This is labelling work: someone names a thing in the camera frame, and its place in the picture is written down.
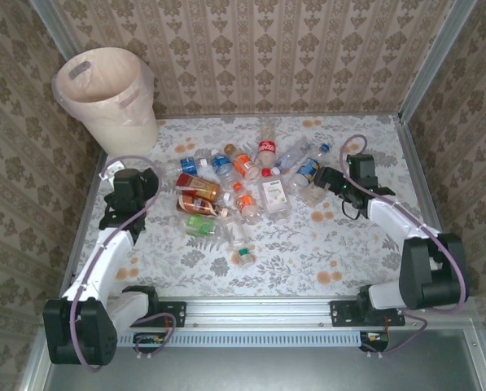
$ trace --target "small bottle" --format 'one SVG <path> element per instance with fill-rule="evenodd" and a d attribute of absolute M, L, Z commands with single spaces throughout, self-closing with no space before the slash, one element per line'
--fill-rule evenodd
<path fill-rule="evenodd" d="M 199 197 L 210 202 L 216 202 L 221 197 L 225 202 L 230 200 L 230 193 L 223 193 L 217 183 L 184 173 L 177 179 L 176 190 L 184 196 Z"/>
<path fill-rule="evenodd" d="M 244 220 L 251 226 L 256 225 L 261 216 L 259 215 L 259 207 L 256 200 L 252 197 L 250 192 L 246 190 L 241 183 L 234 184 L 235 204 L 237 209 L 243 216 Z"/>
<path fill-rule="evenodd" d="M 287 171 L 294 165 L 302 161 L 311 151 L 311 144 L 308 143 L 306 136 L 297 141 L 290 149 L 275 162 L 271 169 L 272 174 L 287 174 Z"/>
<path fill-rule="evenodd" d="M 323 189 L 311 182 L 307 187 L 300 191 L 300 199 L 310 208 L 315 208 L 327 196 L 328 190 Z"/>
<path fill-rule="evenodd" d="M 318 168 L 325 162 L 327 152 L 329 151 L 330 146 L 322 144 L 317 152 L 313 152 L 308 159 L 306 159 L 297 172 L 291 177 L 290 188 L 293 191 L 300 190 L 311 183 Z"/>
<path fill-rule="evenodd" d="M 225 147 L 225 154 L 230 157 L 235 169 L 248 181 L 255 179 L 259 174 L 259 169 L 252 159 L 250 159 L 250 156 L 237 149 L 234 144 L 228 144 Z"/>
<path fill-rule="evenodd" d="M 241 224 L 239 216 L 230 216 L 221 220 L 221 226 L 225 237 L 233 250 L 237 251 L 239 257 L 239 266 L 247 268 L 253 264 L 252 255 L 250 254 L 249 240 Z"/>
<path fill-rule="evenodd" d="M 225 191 L 231 191 L 234 184 L 241 180 L 229 157 L 217 149 L 212 150 L 212 167 Z"/>
<path fill-rule="evenodd" d="M 179 213 L 177 224 L 190 236 L 210 238 L 219 236 L 222 229 L 218 219 L 198 214 Z"/>
<path fill-rule="evenodd" d="M 179 212 L 189 214 L 203 214 L 204 216 L 226 217 L 228 209 L 219 205 L 212 204 L 202 198 L 193 197 L 192 195 L 181 194 L 177 198 L 176 209 Z"/>
<path fill-rule="evenodd" d="M 263 178 L 259 181 L 259 194 L 268 218 L 275 224 L 288 222 L 291 214 L 291 204 L 282 176 L 272 176 L 269 169 L 263 169 L 262 176 Z"/>
<path fill-rule="evenodd" d="M 257 159 L 261 166 L 270 169 L 275 162 L 275 121 L 267 119 L 261 123 L 261 142 Z"/>
<path fill-rule="evenodd" d="M 171 160 L 163 165 L 163 171 L 168 177 L 176 177 L 181 173 L 189 175 L 197 175 L 199 167 L 206 167 L 203 163 L 195 163 L 193 157 L 186 157 L 180 160 Z"/>

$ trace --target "patterned wallpaper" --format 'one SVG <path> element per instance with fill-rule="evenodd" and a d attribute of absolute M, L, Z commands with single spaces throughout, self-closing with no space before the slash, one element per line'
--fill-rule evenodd
<path fill-rule="evenodd" d="M 395 112 L 453 0 L 55 0 L 154 70 L 159 116 Z"/>
<path fill-rule="evenodd" d="M 410 127 L 444 228 L 462 236 L 486 327 L 486 0 L 479 0 Z"/>
<path fill-rule="evenodd" d="M 27 2 L 0 0 L 0 391 L 57 296 L 99 149 L 53 100 L 63 59 Z"/>

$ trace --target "white plastic bag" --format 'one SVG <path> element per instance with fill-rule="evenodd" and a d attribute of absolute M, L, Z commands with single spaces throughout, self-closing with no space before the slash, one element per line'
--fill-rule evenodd
<path fill-rule="evenodd" d="M 58 71 L 52 88 L 107 154 L 146 155 L 154 147 L 154 73 L 133 53 L 115 47 L 81 53 Z"/>

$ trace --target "purple cable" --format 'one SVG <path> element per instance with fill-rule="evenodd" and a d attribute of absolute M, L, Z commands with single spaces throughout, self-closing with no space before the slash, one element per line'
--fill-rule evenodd
<path fill-rule="evenodd" d="M 101 174 L 105 174 L 107 169 L 113 164 L 116 163 L 119 160 L 125 160 L 125 159 L 136 159 L 136 160 L 142 160 L 150 165 L 150 167 L 154 170 L 156 175 L 158 176 L 159 179 L 162 178 L 160 175 L 160 170 L 158 167 L 155 165 L 155 163 L 144 157 L 144 156 L 135 156 L 135 155 L 125 155 L 125 156 L 120 156 L 115 159 L 112 159 L 108 162 L 107 166 L 102 170 Z M 151 198 L 149 202 L 145 204 L 145 208 L 134 214 L 129 220 L 118 226 L 102 243 L 101 247 L 98 249 L 96 254 L 94 255 L 92 261 L 89 264 L 89 268 L 87 268 L 87 271 L 85 272 L 83 279 L 81 280 L 81 285 L 77 290 L 77 294 L 74 296 L 74 299 L 72 300 L 71 304 L 71 310 L 69 312 L 69 330 L 71 332 L 71 341 L 72 341 L 72 346 L 74 347 L 74 351 L 77 354 L 78 361 L 80 364 L 88 371 L 90 372 L 97 372 L 101 369 L 101 367 L 92 367 L 89 365 L 89 363 L 85 360 L 85 357 L 83 356 L 83 353 L 81 352 L 80 344 L 78 341 L 78 335 L 77 335 L 77 325 L 76 325 L 76 313 L 77 313 L 77 306 L 78 306 L 78 301 L 80 300 L 81 294 L 84 291 L 84 286 L 87 284 L 89 281 L 90 274 L 92 273 L 94 267 L 96 266 L 96 263 L 98 263 L 98 259 L 103 253 L 103 250 L 107 247 L 107 245 L 111 242 L 111 240 L 118 234 L 118 232 L 122 231 L 126 226 L 128 226 L 131 222 L 136 220 L 138 217 L 140 217 L 142 214 L 144 214 L 157 200 L 158 195 L 160 194 L 161 190 L 161 185 L 158 186 L 158 190 L 156 194 Z"/>
<path fill-rule="evenodd" d="M 340 169 L 342 170 L 342 174 L 344 174 L 348 182 L 350 182 L 358 190 L 363 191 L 364 193 L 373 196 L 374 198 L 378 198 L 379 200 L 397 209 L 400 213 L 402 213 L 405 217 L 407 217 L 408 220 L 410 220 L 413 224 L 418 226 L 418 229 L 422 230 L 422 232 L 426 234 L 429 237 L 429 239 L 431 239 L 434 242 L 434 244 L 445 255 L 450 265 L 453 267 L 454 273 L 456 273 L 456 277 L 458 278 L 458 282 L 460 284 L 460 298 L 458 300 L 458 303 L 451 309 L 448 310 L 433 309 L 433 310 L 440 313 L 456 313 L 461 311 L 463 307 L 463 303 L 465 302 L 466 299 L 465 279 L 463 278 L 462 271 L 460 270 L 458 263 L 453 258 L 449 250 L 432 234 L 432 232 L 430 232 L 421 222 L 419 222 L 416 217 L 414 217 L 411 213 L 407 212 L 400 204 L 398 204 L 395 201 L 389 200 L 387 197 L 368 191 L 367 189 L 365 189 L 364 187 L 360 186 L 358 183 L 353 181 L 349 176 L 348 171 L 345 169 L 344 152 L 348 144 L 355 138 L 361 138 L 362 140 L 364 140 L 364 147 L 358 153 L 362 153 L 367 147 L 367 138 L 363 134 L 354 134 L 344 142 L 344 144 L 340 148 L 340 154 L 339 154 Z"/>
<path fill-rule="evenodd" d="M 169 312 L 162 312 L 160 314 L 147 316 L 146 318 L 143 319 L 138 319 L 136 322 L 132 323 L 133 325 L 135 325 L 135 324 L 150 322 L 151 320 L 163 318 L 163 317 L 169 317 L 172 320 L 172 328 L 170 329 L 170 333 L 165 337 L 164 341 L 161 342 L 161 345 L 158 347 L 158 349 L 154 350 L 154 352 L 151 353 L 153 355 L 158 354 L 165 347 L 165 345 L 168 344 L 170 338 L 172 338 L 173 333 L 176 331 L 176 317 L 170 314 Z M 136 345 L 134 346 L 134 350 L 136 350 L 136 353 L 138 354 L 142 354 L 142 352 L 139 351 L 139 342 L 143 339 L 145 338 L 138 339 L 136 341 Z"/>
<path fill-rule="evenodd" d="M 384 355 L 387 355 L 387 354 L 395 353 L 397 350 L 400 350 L 404 346 L 406 346 L 407 344 L 409 344 L 414 338 L 416 338 L 417 336 L 419 336 L 420 334 L 422 334 L 423 331 L 426 329 L 427 325 L 429 324 L 426 319 L 420 318 L 419 316 L 414 316 L 414 315 L 411 315 L 411 314 L 407 314 L 403 310 L 402 310 L 402 314 L 404 314 L 404 316 L 406 318 L 411 318 L 411 319 L 419 320 L 420 322 L 423 322 L 423 325 L 412 336 L 410 336 L 408 339 L 406 339 L 404 342 L 402 342 L 398 346 L 395 346 L 394 348 L 391 348 L 389 350 L 386 350 L 385 352 L 379 352 L 373 346 L 370 346 L 370 345 L 365 344 L 363 342 L 362 342 L 362 345 L 365 346 L 367 349 L 371 350 L 371 353 L 376 354 L 377 356 L 379 356 L 379 355 L 383 355 L 384 356 Z"/>

